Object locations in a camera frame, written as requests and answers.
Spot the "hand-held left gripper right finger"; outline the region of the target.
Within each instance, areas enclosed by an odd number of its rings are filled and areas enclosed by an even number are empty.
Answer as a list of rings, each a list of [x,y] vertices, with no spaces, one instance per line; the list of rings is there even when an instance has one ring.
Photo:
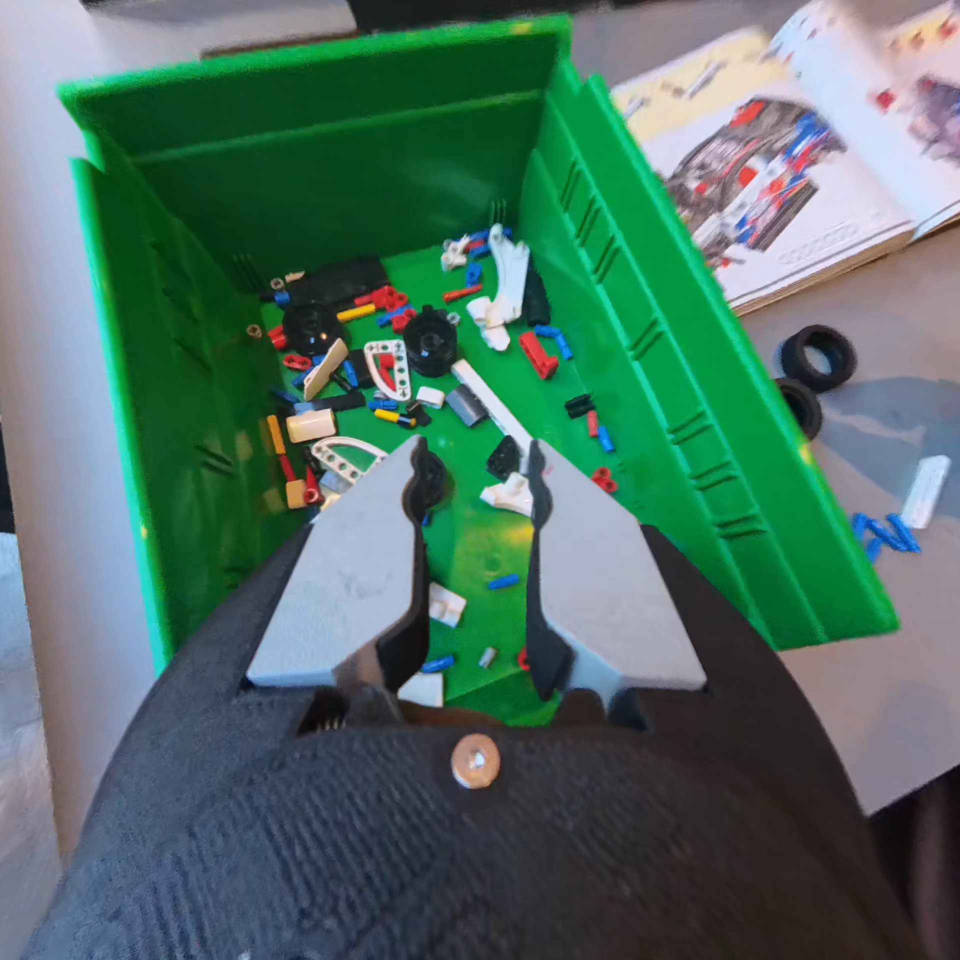
[[[608,710],[630,691],[707,692],[642,523],[543,439],[527,466],[525,653],[537,697],[584,690]]]

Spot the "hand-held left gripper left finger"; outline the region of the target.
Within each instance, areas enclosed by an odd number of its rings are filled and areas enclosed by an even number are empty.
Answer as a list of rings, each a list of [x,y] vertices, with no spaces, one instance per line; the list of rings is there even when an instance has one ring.
[[[398,692],[426,661],[423,520],[404,504],[412,435],[311,527],[246,679],[260,689]]]

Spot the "black toy wheel rim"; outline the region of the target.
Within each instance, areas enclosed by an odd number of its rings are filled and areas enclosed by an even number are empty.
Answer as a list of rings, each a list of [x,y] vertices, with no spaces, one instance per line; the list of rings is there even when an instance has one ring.
[[[404,326],[409,366],[424,378],[446,376],[458,359],[458,328],[446,310],[426,304]]]
[[[350,342],[349,332],[344,330],[336,311],[317,301],[285,309],[282,329],[288,349],[302,356],[327,354],[340,339],[345,344]]]
[[[449,471],[442,458],[432,452],[425,438],[414,439],[411,478],[404,488],[404,504],[412,515],[423,515],[439,506],[449,494]]]

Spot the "pile of small toy bricks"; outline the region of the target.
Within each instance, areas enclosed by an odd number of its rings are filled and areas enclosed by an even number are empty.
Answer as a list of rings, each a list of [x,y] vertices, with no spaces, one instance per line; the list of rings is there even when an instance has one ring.
[[[467,312],[481,291],[479,267],[468,267],[462,290],[446,291],[445,310],[458,329],[458,360],[465,359],[531,434],[554,446],[583,447],[601,436],[594,403],[582,387],[563,330],[550,321],[543,283],[529,270],[523,323],[504,352],[489,348]],[[423,681],[430,694],[453,707],[494,714],[510,723],[538,724],[552,707],[532,687],[524,649],[522,583],[531,546],[529,518],[481,501],[487,486],[525,470],[526,457],[501,433],[472,391],[451,370],[429,379],[409,366],[402,333],[415,311],[402,295],[387,318],[362,320],[347,354],[334,342],[328,359],[287,357],[302,370],[285,430],[306,458],[306,479],[296,480],[281,427],[268,418],[270,436],[287,478],[291,509],[318,503],[328,509],[388,453],[419,430],[448,470],[448,495],[426,512],[430,649]]]

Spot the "black toy tire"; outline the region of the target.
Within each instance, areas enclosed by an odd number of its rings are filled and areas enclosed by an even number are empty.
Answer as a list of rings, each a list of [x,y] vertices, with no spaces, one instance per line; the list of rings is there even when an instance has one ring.
[[[823,426],[823,410],[818,394],[792,377],[774,379],[784,403],[798,429],[808,441],[813,441]]]
[[[858,354],[848,337],[818,323],[798,330],[782,343],[779,363],[786,378],[822,395],[852,379],[858,369]]]

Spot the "white toy beam with holes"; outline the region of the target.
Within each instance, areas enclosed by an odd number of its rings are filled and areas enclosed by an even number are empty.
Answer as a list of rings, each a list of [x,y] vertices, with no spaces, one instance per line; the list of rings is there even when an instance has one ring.
[[[908,529],[924,530],[930,525],[951,468],[952,459],[944,454],[918,461],[899,512]]]

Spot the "green plastic bin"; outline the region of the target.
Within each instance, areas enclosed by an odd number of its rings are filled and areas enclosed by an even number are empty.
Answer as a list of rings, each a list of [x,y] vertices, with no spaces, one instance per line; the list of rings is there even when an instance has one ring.
[[[545,17],[61,87],[157,672],[307,518],[268,418],[269,282],[378,260],[440,307],[440,246],[501,222],[572,357],[459,354],[534,437],[689,558],[775,651],[894,632],[793,414],[599,78]]]

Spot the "toy car instruction booklet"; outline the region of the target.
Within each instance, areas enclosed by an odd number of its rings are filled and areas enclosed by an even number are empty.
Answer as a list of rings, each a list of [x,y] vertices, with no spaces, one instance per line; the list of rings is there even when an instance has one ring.
[[[738,316],[958,221],[959,12],[809,2],[610,90]]]

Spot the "white toy arch piece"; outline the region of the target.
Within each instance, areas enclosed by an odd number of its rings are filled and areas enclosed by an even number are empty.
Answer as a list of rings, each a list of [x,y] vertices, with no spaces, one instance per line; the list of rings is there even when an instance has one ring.
[[[522,316],[530,249],[526,243],[514,243],[508,238],[499,222],[491,226],[487,245],[496,268],[496,295],[475,297],[465,309],[484,343],[504,353],[511,343],[508,326]]]
[[[528,479],[519,472],[512,472],[506,480],[484,487],[479,498],[494,509],[532,518],[533,495]]]

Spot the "long white toy beam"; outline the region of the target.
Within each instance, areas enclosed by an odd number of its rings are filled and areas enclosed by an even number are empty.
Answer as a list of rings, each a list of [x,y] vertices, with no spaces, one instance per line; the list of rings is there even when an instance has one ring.
[[[483,404],[488,417],[496,424],[501,433],[510,436],[516,442],[521,455],[523,457],[528,456],[533,441],[531,433],[469,361],[461,359],[454,362],[450,371],[457,381],[466,386]]]

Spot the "person's dark clothing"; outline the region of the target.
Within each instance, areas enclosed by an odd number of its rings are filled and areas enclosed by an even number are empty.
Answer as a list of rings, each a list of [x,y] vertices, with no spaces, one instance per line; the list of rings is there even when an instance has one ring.
[[[944,776],[876,811],[885,874],[931,958],[959,957],[958,781]]]

